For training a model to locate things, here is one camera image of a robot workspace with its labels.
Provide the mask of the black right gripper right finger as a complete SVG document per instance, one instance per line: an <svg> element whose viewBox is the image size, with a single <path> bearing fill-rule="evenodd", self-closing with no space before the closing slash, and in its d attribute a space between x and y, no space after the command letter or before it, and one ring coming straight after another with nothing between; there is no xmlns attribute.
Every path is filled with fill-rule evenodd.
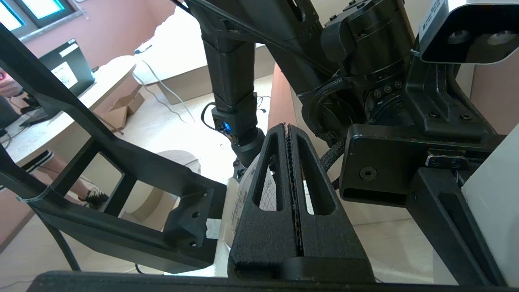
<svg viewBox="0 0 519 292"><path fill-rule="evenodd" d="M308 135L290 126L300 250L290 279L373 280L374 273Z"/></svg>

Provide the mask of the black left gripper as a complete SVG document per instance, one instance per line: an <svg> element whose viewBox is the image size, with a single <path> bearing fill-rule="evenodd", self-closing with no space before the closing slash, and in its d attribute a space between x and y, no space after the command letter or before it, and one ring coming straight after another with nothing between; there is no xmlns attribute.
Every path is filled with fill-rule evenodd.
<svg viewBox="0 0 519 292"><path fill-rule="evenodd" d="M416 128L354 125L345 142L340 196L405 207L462 286L506 286L456 181L482 165L505 139L433 138Z"/></svg>

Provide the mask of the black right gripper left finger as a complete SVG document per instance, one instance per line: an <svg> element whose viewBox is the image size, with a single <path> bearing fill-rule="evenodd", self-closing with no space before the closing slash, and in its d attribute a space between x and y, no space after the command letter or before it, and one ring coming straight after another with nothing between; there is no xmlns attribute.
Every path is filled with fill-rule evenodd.
<svg viewBox="0 0 519 292"><path fill-rule="evenodd" d="M302 279L301 200L292 154L293 129L293 125L279 124L266 135L230 250L230 277ZM270 164L275 166L274 211L260 207Z"/></svg>

